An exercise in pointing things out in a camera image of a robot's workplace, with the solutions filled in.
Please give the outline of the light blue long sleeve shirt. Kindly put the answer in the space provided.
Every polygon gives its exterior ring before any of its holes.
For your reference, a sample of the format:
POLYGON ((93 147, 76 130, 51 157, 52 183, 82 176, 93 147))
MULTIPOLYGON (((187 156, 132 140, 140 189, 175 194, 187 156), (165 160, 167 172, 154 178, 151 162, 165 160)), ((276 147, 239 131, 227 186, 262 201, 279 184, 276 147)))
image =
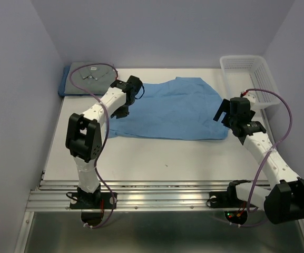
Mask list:
POLYGON ((213 120, 222 98, 199 77, 176 77, 160 84, 144 84, 141 99, 129 115, 110 119, 111 138, 224 140, 228 129, 213 120))

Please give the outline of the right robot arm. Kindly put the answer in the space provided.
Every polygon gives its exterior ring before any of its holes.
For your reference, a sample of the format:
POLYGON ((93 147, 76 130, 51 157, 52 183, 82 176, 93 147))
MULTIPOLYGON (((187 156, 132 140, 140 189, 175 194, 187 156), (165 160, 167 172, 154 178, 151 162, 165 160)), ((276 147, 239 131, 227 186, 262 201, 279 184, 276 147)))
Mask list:
POLYGON ((236 97, 224 99, 214 116, 231 129, 232 134, 252 154, 266 176, 270 189, 258 187, 254 181, 234 180, 226 191, 210 192, 211 208, 262 209, 272 224, 304 219, 304 179, 294 172, 270 142, 266 129, 253 121, 255 112, 250 101, 236 97))

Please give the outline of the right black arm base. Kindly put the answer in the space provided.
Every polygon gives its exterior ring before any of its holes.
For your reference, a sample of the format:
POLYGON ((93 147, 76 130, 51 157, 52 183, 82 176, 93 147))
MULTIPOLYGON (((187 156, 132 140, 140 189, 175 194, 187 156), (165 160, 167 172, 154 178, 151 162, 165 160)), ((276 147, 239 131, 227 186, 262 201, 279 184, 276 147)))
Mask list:
POLYGON ((211 191, 209 198, 206 200, 206 206, 210 208, 238 208, 247 203, 249 194, 247 193, 230 193, 227 191, 211 191))

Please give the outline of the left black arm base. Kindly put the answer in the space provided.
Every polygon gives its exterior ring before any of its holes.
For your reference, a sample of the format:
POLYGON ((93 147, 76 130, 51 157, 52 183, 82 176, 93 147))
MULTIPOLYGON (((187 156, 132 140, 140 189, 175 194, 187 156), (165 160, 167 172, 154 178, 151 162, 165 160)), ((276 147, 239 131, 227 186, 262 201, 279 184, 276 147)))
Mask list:
POLYGON ((114 198, 110 192, 101 192, 95 200, 83 200, 77 192, 68 192, 66 196, 70 200, 69 208, 72 210, 110 210, 116 209, 117 203, 117 193, 115 192, 114 198))

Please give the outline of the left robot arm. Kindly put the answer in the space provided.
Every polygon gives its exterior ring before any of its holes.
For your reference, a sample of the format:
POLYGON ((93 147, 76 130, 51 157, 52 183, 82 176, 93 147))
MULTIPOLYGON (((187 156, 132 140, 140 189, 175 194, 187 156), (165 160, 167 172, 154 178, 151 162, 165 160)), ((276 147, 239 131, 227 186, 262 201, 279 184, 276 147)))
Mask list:
POLYGON ((100 182, 95 167, 109 136, 109 119, 127 117, 129 106, 142 88, 143 83, 135 76, 126 82, 115 80, 92 107, 69 117, 65 146, 74 158, 79 177, 74 201, 90 208, 100 203, 100 182))

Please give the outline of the folded grey shirt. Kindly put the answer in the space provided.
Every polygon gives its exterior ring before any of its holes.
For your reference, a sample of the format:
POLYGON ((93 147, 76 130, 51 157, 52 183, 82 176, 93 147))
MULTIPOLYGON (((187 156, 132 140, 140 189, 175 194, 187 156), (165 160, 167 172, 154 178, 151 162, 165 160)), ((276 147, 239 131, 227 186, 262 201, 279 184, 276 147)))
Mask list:
POLYGON ((73 62, 66 80, 65 96, 85 96, 90 92, 103 95, 117 78, 117 70, 109 64, 73 62))

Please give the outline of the white plastic basket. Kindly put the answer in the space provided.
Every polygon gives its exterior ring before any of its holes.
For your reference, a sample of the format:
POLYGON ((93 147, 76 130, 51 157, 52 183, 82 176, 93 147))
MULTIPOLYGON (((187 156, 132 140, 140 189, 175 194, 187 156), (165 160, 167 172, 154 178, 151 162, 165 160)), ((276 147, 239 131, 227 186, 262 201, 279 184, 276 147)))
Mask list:
POLYGON ((279 98, 267 90, 278 94, 276 83, 271 75, 266 60, 257 55, 229 55, 220 58, 220 66, 227 91, 227 98, 240 96, 247 90, 256 96, 257 103, 251 105, 253 110, 266 109, 278 105, 279 98))

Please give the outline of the folded dark blue shirt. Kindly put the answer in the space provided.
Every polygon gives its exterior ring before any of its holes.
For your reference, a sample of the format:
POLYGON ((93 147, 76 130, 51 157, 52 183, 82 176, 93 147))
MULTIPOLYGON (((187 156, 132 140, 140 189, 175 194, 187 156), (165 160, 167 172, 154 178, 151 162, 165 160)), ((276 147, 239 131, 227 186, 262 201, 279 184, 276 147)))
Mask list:
POLYGON ((60 97, 65 97, 65 85, 66 85, 66 80, 67 80, 67 77, 68 77, 68 73, 70 71, 70 66, 65 66, 63 68, 63 75, 62 75, 62 78, 61 78, 61 81, 60 81, 60 84, 59 84, 59 87, 58 87, 58 95, 60 97))

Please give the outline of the aluminium mounting rail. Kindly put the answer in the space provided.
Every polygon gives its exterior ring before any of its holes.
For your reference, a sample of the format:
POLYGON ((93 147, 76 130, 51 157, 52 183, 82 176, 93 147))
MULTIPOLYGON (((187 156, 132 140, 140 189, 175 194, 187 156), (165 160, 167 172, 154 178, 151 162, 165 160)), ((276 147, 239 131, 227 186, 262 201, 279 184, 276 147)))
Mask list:
MULTIPOLYGON (((117 193, 117 212, 209 211, 209 193, 226 190, 230 180, 113 181, 101 186, 117 193)), ((41 181, 28 196, 28 212, 70 211, 67 192, 75 192, 77 181, 41 181)))

